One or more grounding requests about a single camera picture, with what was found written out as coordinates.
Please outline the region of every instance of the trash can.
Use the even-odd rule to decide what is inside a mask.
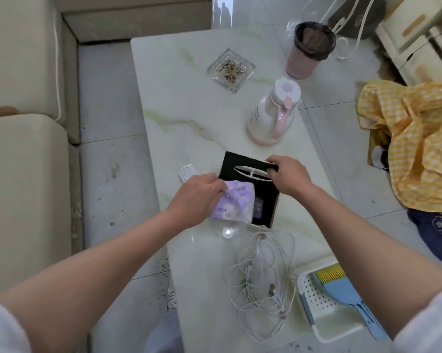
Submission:
[[[335,34],[317,22],[300,23],[295,28],[295,44],[286,64],[286,72],[295,79],[311,75],[320,61],[326,59],[335,48]]]

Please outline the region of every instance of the marble table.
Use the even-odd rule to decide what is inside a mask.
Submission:
[[[298,109],[274,146],[259,146],[246,134],[255,105],[284,75],[261,27],[135,38],[131,47],[161,210],[181,186],[180,168],[193,164],[199,173],[217,173],[225,151],[259,160],[272,153],[297,158],[313,182],[333,196]],[[256,65],[236,94],[206,75],[226,48]],[[226,268],[251,237],[240,233],[224,239],[222,227],[208,219],[167,244],[185,352],[268,352],[311,332],[298,303],[281,332],[264,344],[238,327],[227,296]],[[297,265],[331,253],[311,216],[288,196],[280,195],[273,228],[294,235]]]

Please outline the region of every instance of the purple tissue pack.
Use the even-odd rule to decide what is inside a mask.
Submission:
[[[252,223],[255,189],[251,182],[224,181],[228,189],[223,189],[210,218],[236,220]]]

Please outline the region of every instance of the glass ashtray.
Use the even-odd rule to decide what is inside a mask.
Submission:
[[[242,83],[250,78],[254,69],[253,63],[228,48],[208,67],[208,75],[236,93]]]

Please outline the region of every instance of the yellow gingham cloth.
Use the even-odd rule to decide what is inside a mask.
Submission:
[[[391,135],[395,196],[408,208],[442,212],[442,84],[368,84],[358,98],[358,114],[362,128]]]

